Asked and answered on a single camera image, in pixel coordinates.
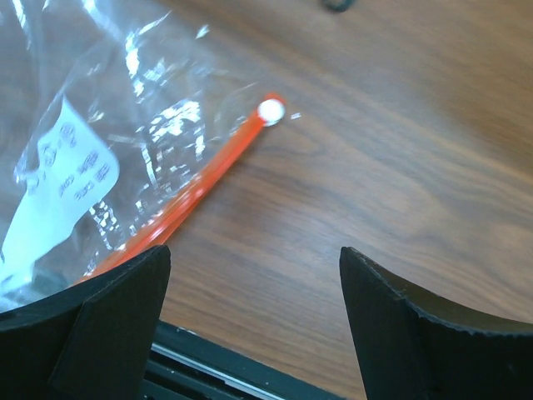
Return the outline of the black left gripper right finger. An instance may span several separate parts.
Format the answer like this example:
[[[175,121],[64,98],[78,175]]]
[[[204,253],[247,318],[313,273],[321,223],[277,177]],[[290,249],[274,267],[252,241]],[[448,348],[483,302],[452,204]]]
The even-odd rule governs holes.
[[[532,326],[452,302],[352,247],[341,288],[369,399],[530,399]]]

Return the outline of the clear zip bag orange zipper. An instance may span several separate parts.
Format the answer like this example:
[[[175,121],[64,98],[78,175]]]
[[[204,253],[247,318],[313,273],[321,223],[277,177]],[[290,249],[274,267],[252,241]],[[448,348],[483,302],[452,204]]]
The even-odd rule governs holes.
[[[163,242],[282,100],[161,1],[1,4],[1,309]]]

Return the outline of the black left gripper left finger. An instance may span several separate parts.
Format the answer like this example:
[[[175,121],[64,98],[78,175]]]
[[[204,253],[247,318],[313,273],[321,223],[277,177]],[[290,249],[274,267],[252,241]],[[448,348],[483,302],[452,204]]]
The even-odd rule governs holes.
[[[155,246],[1,315],[3,399],[135,399],[171,272]]]

